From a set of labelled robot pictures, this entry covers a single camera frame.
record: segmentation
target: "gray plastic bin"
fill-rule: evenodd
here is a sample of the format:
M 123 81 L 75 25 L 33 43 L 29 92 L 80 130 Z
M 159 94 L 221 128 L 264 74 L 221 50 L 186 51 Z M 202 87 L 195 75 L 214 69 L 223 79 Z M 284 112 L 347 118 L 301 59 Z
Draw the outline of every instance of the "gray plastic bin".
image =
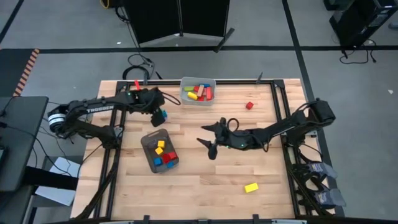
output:
M 210 101 L 196 101 L 187 96 L 188 92 L 184 91 L 184 87 L 195 86 L 199 84 L 209 84 L 211 86 L 213 97 Z M 186 105 L 211 106 L 216 98 L 216 80 L 211 78 L 183 77 L 180 84 L 180 97 L 181 102 Z

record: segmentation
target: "wooden tabletop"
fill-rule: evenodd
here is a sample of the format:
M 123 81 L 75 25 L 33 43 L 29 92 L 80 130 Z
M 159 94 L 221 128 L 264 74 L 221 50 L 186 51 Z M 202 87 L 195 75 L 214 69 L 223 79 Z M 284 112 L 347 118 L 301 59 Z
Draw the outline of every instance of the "wooden tabletop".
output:
M 116 82 L 102 81 L 98 96 L 113 96 Z M 159 88 L 179 98 L 179 86 Z M 290 111 L 305 102 L 299 79 L 286 79 L 285 89 Z M 282 97 L 277 92 L 284 117 Z M 245 108 L 249 101 L 254 103 L 251 110 Z M 275 123 L 270 85 L 218 85 L 211 107 L 177 106 L 166 101 L 162 108 L 168 120 L 158 128 L 150 124 L 150 115 L 133 113 L 126 118 L 112 220 L 142 220 L 144 215 L 150 215 L 151 220 L 248 219 L 253 214 L 260 218 L 294 217 L 280 137 L 271 141 L 267 153 L 262 149 L 218 147 L 214 161 L 196 140 L 214 140 L 214 133 L 200 126 L 214 124 L 221 117 L 237 118 L 240 129 L 265 128 Z M 110 115 L 110 111 L 96 113 L 92 123 L 107 125 Z M 169 132 L 180 163 L 164 174 L 153 174 L 141 137 L 160 128 Z M 314 138 L 307 138 L 306 143 L 317 148 Z M 89 140 L 85 156 L 98 145 L 99 140 Z M 301 150 L 308 158 L 320 160 L 317 152 L 305 146 Z M 71 217 L 77 216 L 97 191 L 103 155 L 104 150 L 98 149 L 83 164 Z M 259 184 L 259 190 L 245 193 L 244 186 L 253 182 Z

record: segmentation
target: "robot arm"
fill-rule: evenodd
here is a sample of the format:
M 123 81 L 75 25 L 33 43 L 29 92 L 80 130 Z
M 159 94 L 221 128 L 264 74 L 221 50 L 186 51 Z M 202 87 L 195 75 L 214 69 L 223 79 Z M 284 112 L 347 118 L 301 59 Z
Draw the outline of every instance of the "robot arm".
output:
M 308 117 L 305 116 L 304 110 L 308 108 Z M 228 122 L 225 118 L 221 118 L 219 122 L 202 126 L 207 131 L 215 133 L 215 141 L 211 143 L 203 139 L 197 139 L 208 149 L 209 159 L 216 159 L 217 145 L 227 146 L 238 150 L 263 149 L 269 141 L 282 133 L 288 136 L 287 142 L 291 145 L 300 145 L 305 139 L 305 134 L 316 129 L 328 126 L 336 119 L 328 102 L 317 100 L 302 105 L 290 117 L 285 118 L 266 128 L 254 128 L 246 130 L 238 130 L 239 122 L 232 118 Z M 232 131 L 229 128 L 231 121 L 237 122 L 237 128 Z
M 64 139 L 74 134 L 79 134 L 86 139 L 99 138 L 103 147 L 115 148 L 118 141 L 112 127 L 98 127 L 80 121 L 78 118 L 85 114 L 126 109 L 129 113 L 152 114 L 151 123 L 156 127 L 165 121 L 160 109 L 160 106 L 165 103 L 164 99 L 163 93 L 158 88 L 153 88 L 119 92 L 116 96 L 109 98 L 71 101 L 48 113 L 50 130 Z

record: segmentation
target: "green block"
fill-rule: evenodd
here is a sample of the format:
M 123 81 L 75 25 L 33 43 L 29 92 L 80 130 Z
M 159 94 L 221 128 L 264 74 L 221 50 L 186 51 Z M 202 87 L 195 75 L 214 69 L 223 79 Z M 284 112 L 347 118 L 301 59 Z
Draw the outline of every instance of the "green block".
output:
M 193 91 L 193 86 L 184 87 L 184 91 Z

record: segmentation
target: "yellow block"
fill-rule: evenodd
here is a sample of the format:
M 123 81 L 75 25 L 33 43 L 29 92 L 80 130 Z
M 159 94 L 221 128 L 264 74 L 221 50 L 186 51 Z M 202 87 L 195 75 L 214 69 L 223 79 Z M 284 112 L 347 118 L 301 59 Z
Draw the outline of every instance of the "yellow block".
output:
M 161 147 L 164 149 L 165 142 L 164 141 L 157 141 L 157 147 Z
M 196 94 L 192 93 L 192 92 L 188 92 L 188 97 L 193 99 L 193 100 L 197 100 L 198 99 L 198 96 Z
M 249 184 L 244 186 L 244 190 L 246 191 L 246 193 L 258 190 L 259 186 L 257 185 L 257 183 L 253 183 L 253 184 Z
M 155 152 L 160 155 L 163 152 L 163 149 L 161 147 L 158 147 L 157 149 L 155 149 Z

